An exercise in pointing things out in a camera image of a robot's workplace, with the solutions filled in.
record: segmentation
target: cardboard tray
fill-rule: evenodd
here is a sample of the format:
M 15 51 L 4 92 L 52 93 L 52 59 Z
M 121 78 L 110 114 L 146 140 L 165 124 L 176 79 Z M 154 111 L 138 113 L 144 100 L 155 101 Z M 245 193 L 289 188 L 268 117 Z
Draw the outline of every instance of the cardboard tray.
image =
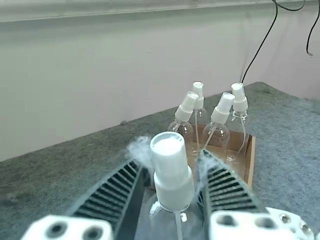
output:
M 203 129 L 205 126 L 198 126 L 198 133 L 200 143 L 203 135 Z M 228 144 L 228 151 L 238 150 L 242 144 L 243 134 L 239 132 L 230 131 L 230 140 Z M 196 135 L 194 134 L 193 144 L 197 145 Z M 223 151 L 220 147 L 209 145 L 206 148 L 208 151 L 214 153 L 217 157 L 220 157 L 223 154 Z M 254 177 L 254 167 L 255 167 L 255 149 L 256 149 L 256 138 L 252 135 L 248 136 L 248 144 L 245 152 L 244 159 L 239 159 L 239 164 L 231 164 L 233 170 L 252 188 L 253 177 Z M 193 168 L 195 167 L 195 159 L 187 152 L 188 165 Z

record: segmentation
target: white spray nozzle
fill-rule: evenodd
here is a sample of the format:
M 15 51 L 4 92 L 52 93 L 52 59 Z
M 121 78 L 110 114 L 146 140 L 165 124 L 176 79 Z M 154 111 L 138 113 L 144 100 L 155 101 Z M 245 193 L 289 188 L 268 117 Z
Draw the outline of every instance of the white spray nozzle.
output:
M 157 134 L 150 142 L 152 162 L 158 178 L 167 182 L 176 176 L 188 176 L 188 163 L 184 137 L 173 131 Z
M 228 92 L 222 93 L 218 105 L 214 108 L 211 114 L 211 121 L 218 124 L 225 124 L 234 99 L 235 96 L 233 94 Z
M 183 122 L 188 122 L 192 112 L 194 111 L 195 103 L 199 98 L 198 94 L 193 91 L 188 91 L 183 99 L 183 102 L 179 105 L 175 112 L 175 117 Z
M 236 82 L 231 85 L 232 94 L 235 96 L 233 101 L 233 110 L 236 112 L 245 112 L 248 109 L 248 101 L 245 95 L 244 85 Z
M 196 100 L 194 109 L 202 109 L 204 107 L 204 93 L 203 93 L 204 84 L 200 81 L 195 81 L 193 83 L 192 91 L 198 94 L 199 98 Z
M 193 199 L 195 188 L 184 137 L 177 132 L 165 131 L 151 140 L 150 148 L 160 204 L 172 212 L 185 209 Z

